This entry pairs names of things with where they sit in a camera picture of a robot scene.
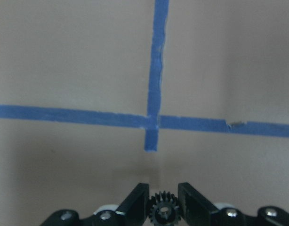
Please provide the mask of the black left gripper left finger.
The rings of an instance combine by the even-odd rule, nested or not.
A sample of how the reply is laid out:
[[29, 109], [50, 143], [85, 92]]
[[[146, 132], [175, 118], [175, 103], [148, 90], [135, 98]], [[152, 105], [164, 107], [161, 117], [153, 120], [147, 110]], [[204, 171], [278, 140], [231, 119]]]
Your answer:
[[42, 226], [142, 226], [147, 218], [149, 185], [139, 183], [115, 209], [107, 208], [81, 219], [78, 212], [63, 209], [53, 212]]

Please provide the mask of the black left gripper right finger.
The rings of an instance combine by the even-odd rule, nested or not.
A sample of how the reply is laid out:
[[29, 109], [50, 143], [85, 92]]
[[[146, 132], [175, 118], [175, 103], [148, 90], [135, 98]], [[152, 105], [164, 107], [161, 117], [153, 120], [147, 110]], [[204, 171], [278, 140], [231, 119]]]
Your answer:
[[178, 200], [189, 226], [289, 226], [289, 213], [279, 207], [261, 207], [256, 216], [233, 207], [219, 209], [187, 182], [178, 184]]

